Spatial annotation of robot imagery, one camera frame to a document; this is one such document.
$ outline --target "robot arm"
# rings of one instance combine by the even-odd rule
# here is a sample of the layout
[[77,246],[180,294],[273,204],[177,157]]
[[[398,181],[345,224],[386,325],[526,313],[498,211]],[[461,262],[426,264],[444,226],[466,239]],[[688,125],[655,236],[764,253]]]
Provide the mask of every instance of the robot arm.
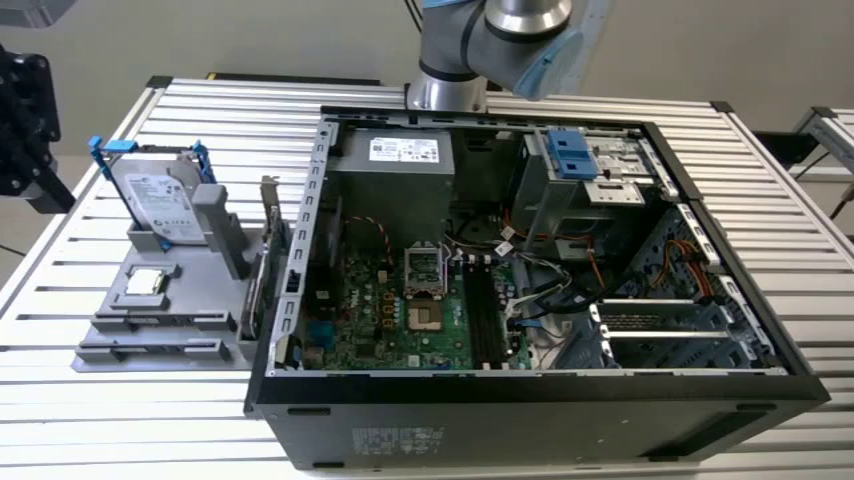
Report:
[[410,109],[485,111],[490,80],[528,100],[559,86],[581,48],[569,0],[424,0]]

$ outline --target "floor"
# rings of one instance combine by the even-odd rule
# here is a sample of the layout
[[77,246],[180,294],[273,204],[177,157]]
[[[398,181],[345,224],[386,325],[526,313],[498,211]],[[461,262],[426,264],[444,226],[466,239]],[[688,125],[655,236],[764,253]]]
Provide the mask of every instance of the floor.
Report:
[[[79,177],[89,168],[86,157],[67,156],[58,159],[58,174],[62,182],[73,190]],[[37,213],[23,200],[0,197],[0,244],[26,252],[38,238],[38,234],[50,222],[53,215]],[[14,272],[21,257],[0,249],[0,285]]]

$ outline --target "aluminum extrusion table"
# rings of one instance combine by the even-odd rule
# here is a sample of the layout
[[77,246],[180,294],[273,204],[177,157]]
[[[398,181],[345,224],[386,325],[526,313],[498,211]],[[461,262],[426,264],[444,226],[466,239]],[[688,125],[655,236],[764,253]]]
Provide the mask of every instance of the aluminum extrusion table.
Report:
[[[200,138],[241,221],[262,218],[261,175],[278,176],[292,219],[321,104],[398,108],[402,92],[174,79],[144,90],[113,138],[176,146]],[[854,478],[854,251],[737,117],[701,102],[552,97],[528,103],[502,93],[490,94],[488,106],[498,114],[659,125],[832,400],[697,465],[358,476]],[[129,247],[126,212],[94,168],[74,194],[75,210],[50,222],[0,291],[0,466],[27,466],[17,473],[47,477],[298,477],[266,424],[242,418],[248,372],[77,374],[69,368]]]

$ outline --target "case label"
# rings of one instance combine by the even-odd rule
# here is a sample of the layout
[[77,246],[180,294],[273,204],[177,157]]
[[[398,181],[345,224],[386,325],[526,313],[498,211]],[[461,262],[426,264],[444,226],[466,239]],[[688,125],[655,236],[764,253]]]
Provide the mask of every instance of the case label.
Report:
[[438,140],[376,137],[370,140],[372,162],[438,163]]
[[352,429],[358,455],[426,455],[438,453],[444,427],[357,427]]

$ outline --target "gray part holder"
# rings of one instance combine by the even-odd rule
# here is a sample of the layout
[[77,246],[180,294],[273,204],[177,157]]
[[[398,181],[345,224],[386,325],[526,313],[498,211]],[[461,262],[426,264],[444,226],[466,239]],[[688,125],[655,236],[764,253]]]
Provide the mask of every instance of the gray part holder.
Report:
[[[225,200],[221,185],[196,186],[192,205],[206,247],[174,245],[162,251],[154,233],[128,231],[133,248],[77,350],[71,367],[78,372],[250,368],[254,345],[241,342],[234,331],[262,232],[242,231]],[[140,268],[164,273],[162,287],[152,295],[126,295],[128,279]],[[216,348],[176,347],[190,341],[216,342]]]
[[250,266],[242,259],[246,238],[240,228],[237,216],[225,211],[228,192],[221,185],[201,184],[192,195],[192,206],[196,215],[204,218],[208,230],[204,239],[210,251],[217,252],[225,262],[230,278],[241,279],[249,273]]

